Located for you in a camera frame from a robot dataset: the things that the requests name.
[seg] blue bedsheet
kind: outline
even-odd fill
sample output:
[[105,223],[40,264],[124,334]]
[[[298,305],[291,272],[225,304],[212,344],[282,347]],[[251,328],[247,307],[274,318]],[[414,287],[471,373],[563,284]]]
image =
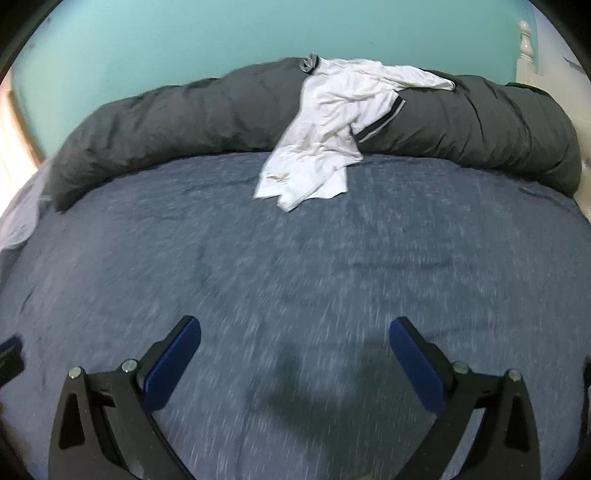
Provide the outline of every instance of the blue bedsheet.
[[68,369],[112,369],[192,314],[202,345],[157,420],[196,478],[391,479],[433,421],[387,346],[405,314],[450,359],[522,371],[556,479],[591,351],[591,229],[574,202],[374,155],[348,168],[348,193],[284,213],[252,200],[266,156],[177,160],[42,218],[0,293],[0,339],[20,333],[27,360],[2,418],[33,475],[47,478]]

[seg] rolled comforter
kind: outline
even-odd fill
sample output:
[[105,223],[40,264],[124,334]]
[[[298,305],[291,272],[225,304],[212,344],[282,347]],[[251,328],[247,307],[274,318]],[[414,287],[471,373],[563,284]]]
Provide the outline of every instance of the rolled comforter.
[[[221,79],[166,86],[99,108],[53,159],[46,192],[66,210],[114,177],[180,157],[271,151],[295,118],[307,73],[289,58]],[[451,76],[454,94],[407,89],[402,111],[360,145],[364,153],[437,157],[497,169],[571,196],[580,152],[568,116],[547,93]]]

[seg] metal screw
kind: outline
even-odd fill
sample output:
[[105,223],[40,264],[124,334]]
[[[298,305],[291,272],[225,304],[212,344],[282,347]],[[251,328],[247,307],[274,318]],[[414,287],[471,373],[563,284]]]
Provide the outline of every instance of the metal screw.
[[72,368],[70,368],[70,371],[68,372],[68,377],[70,377],[72,380],[74,380],[75,378],[78,378],[81,373],[82,373],[82,369],[80,367],[72,367]]
[[515,370],[514,368],[509,370],[509,373],[507,375],[509,376],[510,379],[513,380],[513,382],[521,381],[521,374],[517,370]]
[[138,368],[138,361],[134,360],[133,358],[130,358],[121,364],[121,370],[123,370],[126,374],[134,371],[136,368]]
[[470,371],[470,367],[465,362],[453,362],[452,363],[453,371],[460,375],[466,375]]

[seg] white shirt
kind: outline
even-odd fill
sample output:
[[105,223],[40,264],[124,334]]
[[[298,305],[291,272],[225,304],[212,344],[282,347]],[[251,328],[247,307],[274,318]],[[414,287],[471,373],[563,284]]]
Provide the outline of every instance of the white shirt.
[[255,198],[279,196],[289,212],[308,198],[332,198],[347,191],[347,165],[363,156],[354,135],[376,123],[359,142],[391,121],[409,87],[453,90],[453,82],[411,66],[384,66],[371,60],[325,60],[301,90],[300,111],[267,159]]

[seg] teal wall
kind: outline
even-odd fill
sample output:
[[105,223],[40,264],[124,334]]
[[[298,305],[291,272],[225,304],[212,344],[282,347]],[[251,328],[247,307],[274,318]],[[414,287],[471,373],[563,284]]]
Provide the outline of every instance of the teal wall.
[[64,0],[14,85],[49,156],[106,102],[311,51],[510,82],[519,20],[535,36],[526,0]]

